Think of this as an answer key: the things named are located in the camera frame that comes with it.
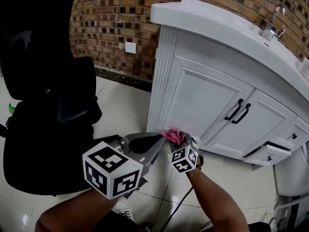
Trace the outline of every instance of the white cube with markers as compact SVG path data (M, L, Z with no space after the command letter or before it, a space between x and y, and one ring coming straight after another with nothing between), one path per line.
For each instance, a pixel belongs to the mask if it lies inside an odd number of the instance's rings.
M188 145L171 154L171 164L180 173L185 173L196 168L198 153Z
M83 154L84 178L108 199L138 187L143 165L101 142Z

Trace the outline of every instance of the black drawer handle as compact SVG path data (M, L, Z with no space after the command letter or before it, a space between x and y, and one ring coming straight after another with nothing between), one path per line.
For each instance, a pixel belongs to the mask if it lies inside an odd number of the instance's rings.
M238 111L240 110L242 103L243 103L243 99L240 99L238 101L238 108L233 112L233 114L230 117L225 117L224 119L225 120L231 120L238 113Z
M245 113L237 120L237 121L232 121L232 124L238 124L239 122L241 122L242 121L242 119L243 118L245 118L245 116L247 115L247 113L249 113L249 107L251 106L251 104L250 103L248 103L247 105L246 105L246 111L245 111Z

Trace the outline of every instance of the brick wall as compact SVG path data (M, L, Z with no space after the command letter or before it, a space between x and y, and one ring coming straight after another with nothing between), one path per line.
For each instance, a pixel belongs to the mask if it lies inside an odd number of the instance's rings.
M151 5L180 0L74 0L70 43L75 57L90 56L98 66L152 80L160 27L150 22ZM299 59L309 57L309 0L203 0L238 14L264 28L275 6L283 3L276 32L284 26L281 42ZM119 50L134 42L137 54Z

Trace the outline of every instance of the person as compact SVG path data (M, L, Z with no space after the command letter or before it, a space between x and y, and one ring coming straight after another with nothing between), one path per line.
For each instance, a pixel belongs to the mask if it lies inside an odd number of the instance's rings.
M210 231L214 229L216 232L267 231L249 230L244 214L232 197L202 173L200 167L186 174L200 206L212 222L213 229ZM95 189L45 211L35 228L35 232L79 231L138 232L139 228L125 198L108 200Z

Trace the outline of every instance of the dark marble baseboard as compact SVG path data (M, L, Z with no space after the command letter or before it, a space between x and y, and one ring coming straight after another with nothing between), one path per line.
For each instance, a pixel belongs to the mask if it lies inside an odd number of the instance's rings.
M108 79L114 82L128 85L130 87L135 87L135 88L147 91L147 92L151 92L152 83L150 82L143 81L141 79L128 76L125 74L111 72L111 71L97 68L97 67L95 67L95 70L96 70L96 75L98 77L102 77L102 78L105 78L105 79Z

